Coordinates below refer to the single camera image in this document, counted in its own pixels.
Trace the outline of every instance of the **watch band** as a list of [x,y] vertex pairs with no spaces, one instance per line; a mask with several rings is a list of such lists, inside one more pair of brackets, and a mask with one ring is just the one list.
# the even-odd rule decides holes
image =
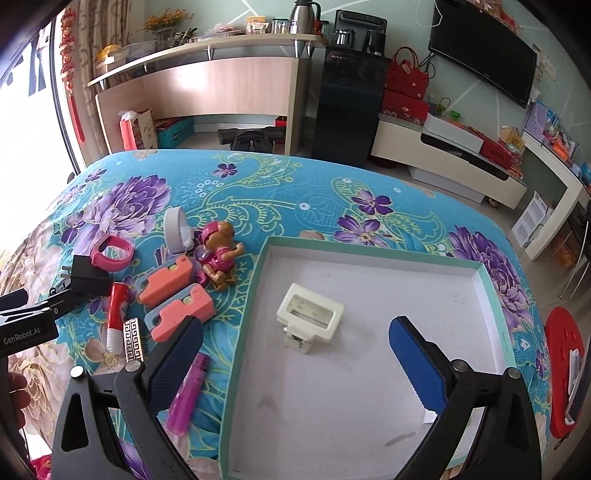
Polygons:
[[193,248],[194,229],[187,223],[182,207],[171,207],[164,212],[164,241],[171,255],[182,254]]
[[[123,250],[123,258],[107,257],[103,252],[107,247],[115,247]],[[90,251],[90,261],[93,266],[106,272],[119,272],[129,267],[131,259],[134,257],[134,246],[132,243],[124,240],[120,236],[107,233]]]

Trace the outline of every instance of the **bedspread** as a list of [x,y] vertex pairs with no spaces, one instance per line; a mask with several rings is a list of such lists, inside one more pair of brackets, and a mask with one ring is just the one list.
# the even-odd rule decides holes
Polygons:
[[[452,255],[486,265],[501,301],[518,368],[528,385],[545,452],[551,390],[547,344],[531,290],[504,233],[488,218],[443,195],[370,171],[303,158],[230,151],[142,150],[109,155],[70,183],[47,219],[20,246],[0,277],[0,293],[24,287],[35,302],[57,284],[72,255],[88,254],[105,232],[131,238],[136,254],[116,274],[136,278],[169,258],[164,210],[182,206],[197,228],[228,220],[247,253],[237,262],[236,287],[208,287],[217,315],[204,326],[202,351],[212,357],[189,434],[173,438],[181,454],[216,458],[220,420],[250,274],[269,235]],[[129,316],[143,316],[132,290]],[[94,300],[58,321],[59,338],[14,355],[13,370],[29,379],[26,410],[51,444],[69,372],[119,370],[107,352],[106,300]],[[121,437],[128,437],[120,416]]]

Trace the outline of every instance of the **flat screen tv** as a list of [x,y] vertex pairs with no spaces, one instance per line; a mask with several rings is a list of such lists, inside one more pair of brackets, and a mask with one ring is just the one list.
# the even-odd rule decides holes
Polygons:
[[456,63],[526,107],[537,55],[506,26],[474,5],[436,0],[429,50]]

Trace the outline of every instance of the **white tray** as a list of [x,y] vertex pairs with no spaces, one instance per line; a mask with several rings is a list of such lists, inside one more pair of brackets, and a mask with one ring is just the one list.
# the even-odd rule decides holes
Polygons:
[[[294,282],[345,305],[332,342],[308,355],[283,345],[277,321]],[[270,237],[248,295],[222,421],[223,479],[395,477],[431,427],[389,346],[399,315],[474,370],[515,366],[499,300],[475,262]],[[481,415],[451,465],[464,460]]]

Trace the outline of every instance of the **red chair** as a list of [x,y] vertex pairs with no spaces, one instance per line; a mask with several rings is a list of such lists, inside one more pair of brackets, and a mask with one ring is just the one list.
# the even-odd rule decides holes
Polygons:
[[569,405],[569,363],[570,351],[579,349],[584,356],[583,339],[579,327],[567,309],[556,307],[548,317],[544,327],[550,352],[550,372],[552,388],[552,413],[550,433],[554,438],[564,439],[577,424],[568,426],[564,422],[566,407]]

